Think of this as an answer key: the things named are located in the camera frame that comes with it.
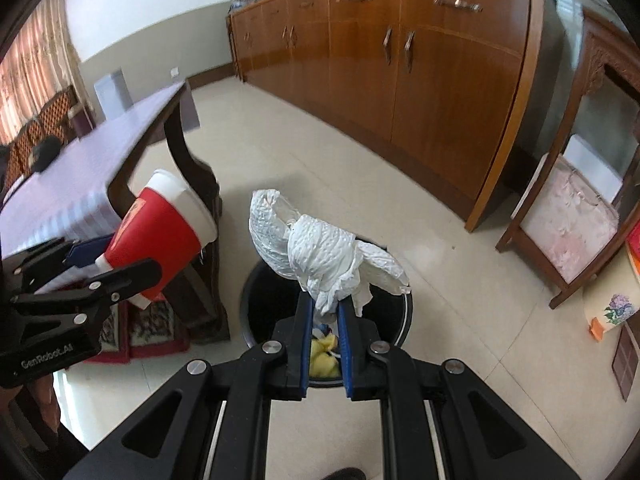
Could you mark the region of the person's left hand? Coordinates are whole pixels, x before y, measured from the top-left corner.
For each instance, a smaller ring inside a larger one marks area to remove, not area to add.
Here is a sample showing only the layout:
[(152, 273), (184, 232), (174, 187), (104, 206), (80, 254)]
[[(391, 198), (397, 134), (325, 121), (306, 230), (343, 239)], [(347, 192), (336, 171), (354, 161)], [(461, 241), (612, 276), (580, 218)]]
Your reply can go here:
[(53, 385), (53, 375), (41, 377), (26, 386), (1, 389), (1, 422), (9, 425), (13, 422), (11, 406), (15, 404), (16, 397), (26, 390), (30, 398), (38, 408), (38, 419), (47, 427), (47, 430), (37, 430), (39, 437), (45, 437), (52, 442), (58, 442), (58, 428), (61, 423), (61, 409)]

